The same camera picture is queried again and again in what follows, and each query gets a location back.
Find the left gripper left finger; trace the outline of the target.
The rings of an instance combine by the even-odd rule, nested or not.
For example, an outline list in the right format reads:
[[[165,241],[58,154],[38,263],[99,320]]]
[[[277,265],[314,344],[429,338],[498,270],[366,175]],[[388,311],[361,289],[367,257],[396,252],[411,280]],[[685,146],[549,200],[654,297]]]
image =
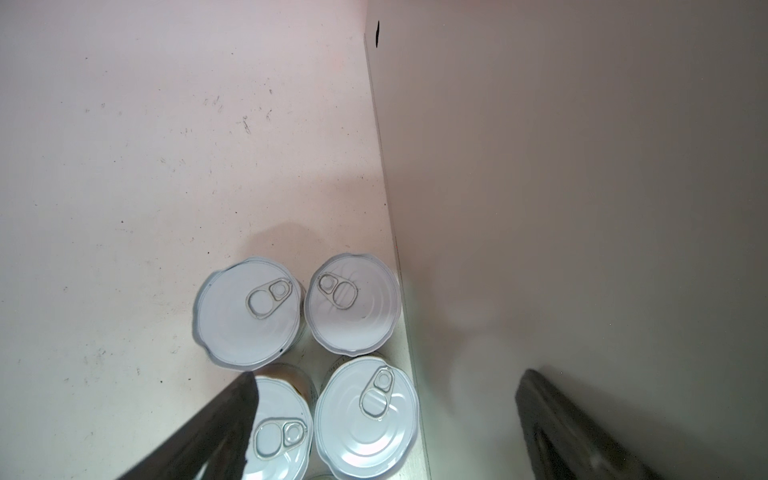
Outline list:
[[[124,479],[240,479],[259,405],[255,376],[243,372]]]

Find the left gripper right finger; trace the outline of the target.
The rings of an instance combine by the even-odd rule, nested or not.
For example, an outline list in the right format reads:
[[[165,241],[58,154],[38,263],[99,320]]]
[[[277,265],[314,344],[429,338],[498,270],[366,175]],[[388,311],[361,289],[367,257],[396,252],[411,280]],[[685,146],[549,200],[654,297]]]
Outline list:
[[[528,369],[515,395],[537,479],[658,479],[545,376]]]

